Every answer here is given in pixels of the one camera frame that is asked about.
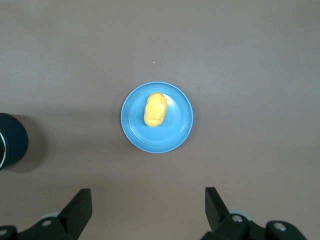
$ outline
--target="plate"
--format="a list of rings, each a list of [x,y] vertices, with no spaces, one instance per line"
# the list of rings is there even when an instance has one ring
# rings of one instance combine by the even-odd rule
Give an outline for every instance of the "plate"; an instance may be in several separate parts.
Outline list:
[[[144,121],[148,97],[162,93],[168,107],[162,124],[149,127]],[[149,153],[166,153],[179,147],[189,136],[194,115],[187,96],[176,86],[152,81],[135,88],[125,99],[121,110],[124,134],[137,148]]]

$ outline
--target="brown table surface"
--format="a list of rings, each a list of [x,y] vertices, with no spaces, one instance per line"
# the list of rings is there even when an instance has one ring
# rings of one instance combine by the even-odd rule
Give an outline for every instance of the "brown table surface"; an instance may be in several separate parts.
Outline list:
[[[91,188],[81,240],[197,240],[205,187],[261,225],[320,235],[320,2],[2,0],[0,112],[30,138],[0,172],[0,226],[20,231]],[[123,133],[137,86],[189,98],[194,124],[152,154]]]

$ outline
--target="yellow potato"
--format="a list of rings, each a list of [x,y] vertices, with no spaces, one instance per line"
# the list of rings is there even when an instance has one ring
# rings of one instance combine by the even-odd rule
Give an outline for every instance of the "yellow potato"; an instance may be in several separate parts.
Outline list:
[[[167,113],[168,103],[161,92],[152,93],[146,101],[144,109],[144,122],[149,127],[162,124]]]

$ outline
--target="screw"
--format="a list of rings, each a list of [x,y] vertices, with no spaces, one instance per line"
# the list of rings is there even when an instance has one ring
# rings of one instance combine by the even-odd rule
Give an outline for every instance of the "screw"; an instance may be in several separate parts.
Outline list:
[[[239,215],[233,215],[232,216],[233,221],[237,222],[237,223],[242,223],[242,217],[240,217]]]
[[[0,230],[0,236],[6,235],[7,232],[8,232],[7,229],[2,229],[2,230]]]
[[[273,224],[273,226],[274,226],[276,229],[278,229],[279,231],[281,231],[281,232],[284,232],[284,231],[287,230],[287,229],[286,229],[286,226],[283,225],[281,222],[275,222],[275,223]]]
[[[48,226],[51,224],[51,220],[45,220],[41,225],[42,227]]]

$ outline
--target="dark blue cup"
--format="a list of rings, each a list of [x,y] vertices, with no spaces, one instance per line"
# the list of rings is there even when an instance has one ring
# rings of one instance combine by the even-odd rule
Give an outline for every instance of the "dark blue cup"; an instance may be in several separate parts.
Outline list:
[[[24,126],[13,116],[0,113],[0,170],[20,161],[28,144]]]

